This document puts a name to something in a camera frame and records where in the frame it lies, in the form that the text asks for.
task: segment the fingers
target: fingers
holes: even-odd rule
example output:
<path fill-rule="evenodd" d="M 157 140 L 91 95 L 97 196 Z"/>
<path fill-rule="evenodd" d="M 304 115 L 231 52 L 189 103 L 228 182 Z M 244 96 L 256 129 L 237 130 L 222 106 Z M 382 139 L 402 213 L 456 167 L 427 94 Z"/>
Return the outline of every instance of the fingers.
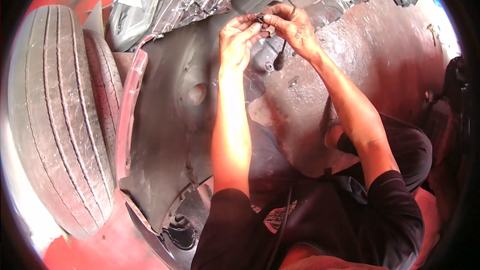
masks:
<path fill-rule="evenodd" d="M 279 3 L 264 9 L 261 13 L 263 15 L 267 15 L 267 14 L 277 15 L 280 18 L 283 18 L 286 20 L 290 18 L 292 11 L 293 11 L 293 6 Z"/>
<path fill-rule="evenodd" d="M 237 38 L 242 43 L 246 43 L 248 40 L 252 39 L 256 34 L 258 34 L 261 29 L 262 29 L 262 25 L 258 22 L 255 22 L 244 31 L 237 33 Z"/>
<path fill-rule="evenodd" d="M 286 30 L 292 23 L 280 18 L 277 15 L 265 15 L 263 16 L 263 21 L 276 29 Z"/>
<path fill-rule="evenodd" d="M 250 44 L 254 45 L 258 40 L 267 38 L 268 36 L 270 36 L 269 31 L 261 31 L 260 33 L 257 33 L 250 39 Z"/>
<path fill-rule="evenodd" d="M 245 15 L 239 15 L 233 19 L 231 19 L 226 25 L 233 27 L 233 28 L 239 28 L 243 23 L 249 22 L 249 21 L 255 21 L 257 18 L 256 13 L 254 14 L 245 14 Z"/>

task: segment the concrete floor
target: concrete floor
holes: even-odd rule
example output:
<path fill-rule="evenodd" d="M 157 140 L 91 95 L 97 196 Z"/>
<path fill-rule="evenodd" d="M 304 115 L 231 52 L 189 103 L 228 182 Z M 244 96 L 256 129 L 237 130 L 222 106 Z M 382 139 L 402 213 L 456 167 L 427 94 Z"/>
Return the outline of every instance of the concrete floor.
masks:
<path fill-rule="evenodd" d="M 417 6 L 370 0 L 316 32 L 324 51 L 379 112 L 412 124 L 422 116 L 425 91 L 441 90 L 446 66 L 440 42 L 434 46 L 427 29 L 430 15 Z M 288 87 L 295 76 L 297 84 Z M 265 87 L 249 114 L 290 148 L 299 171 L 318 177 L 326 167 L 337 172 L 358 161 L 324 146 L 321 122 L 328 93 L 302 57 L 290 57 Z"/>

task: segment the black t-shirt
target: black t-shirt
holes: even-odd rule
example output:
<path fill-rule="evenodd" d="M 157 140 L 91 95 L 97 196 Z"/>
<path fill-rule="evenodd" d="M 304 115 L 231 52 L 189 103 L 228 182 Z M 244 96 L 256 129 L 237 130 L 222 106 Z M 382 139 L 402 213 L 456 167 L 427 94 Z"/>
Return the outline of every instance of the black t-shirt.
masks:
<path fill-rule="evenodd" d="M 368 194 L 353 178 L 299 182 L 272 269 L 289 248 L 309 243 L 323 255 L 345 261 L 409 269 L 422 246 L 422 213 L 402 176 L 388 171 L 377 177 Z M 287 195 L 261 211 L 240 190 L 225 189 L 212 197 L 191 268 L 265 269 L 283 220 Z"/>

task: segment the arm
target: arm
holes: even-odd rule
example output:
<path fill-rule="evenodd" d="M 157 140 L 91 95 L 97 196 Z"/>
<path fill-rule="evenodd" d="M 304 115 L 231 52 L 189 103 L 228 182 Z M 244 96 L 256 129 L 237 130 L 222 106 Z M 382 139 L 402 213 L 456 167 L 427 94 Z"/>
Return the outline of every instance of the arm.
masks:
<path fill-rule="evenodd" d="M 233 18 L 219 34 L 217 117 L 212 138 L 213 193 L 233 188 L 249 196 L 252 142 L 245 111 L 243 71 L 249 63 L 252 45 L 269 36 L 256 23 L 256 16 Z"/>
<path fill-rule="evenodd" d="M 389 170 L 399 171 L 387 135 L 375 107 L 355 84 L 327 56 L 318 43 L 314 28 L 304 10 L 277 4 L 263 11 L 263 20 L 275 27 L 275 33 L 286 39 L 320 75 L 345 133 L 357 149 L 363 167 L 365 185 L 369 189 L 375 178 Z"/>

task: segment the man's right hand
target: man's right hand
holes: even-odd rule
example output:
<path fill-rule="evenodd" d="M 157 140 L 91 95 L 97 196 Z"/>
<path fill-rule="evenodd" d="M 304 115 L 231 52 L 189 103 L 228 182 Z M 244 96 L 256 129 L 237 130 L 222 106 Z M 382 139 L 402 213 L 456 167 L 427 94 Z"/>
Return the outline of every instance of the man's right hand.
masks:
<path fill-rule="evenodd" d="M 296 8 L 295 14 L 291 15 L 292 11 L 292 6 L 282 3 L 263 10 L 263 21 L 267 24 L 263 28 L 275 27 L 280 38 L 285 39 L 301 57 L 310 60 L 320 49 L 320 44 L 307 13 Z"/>

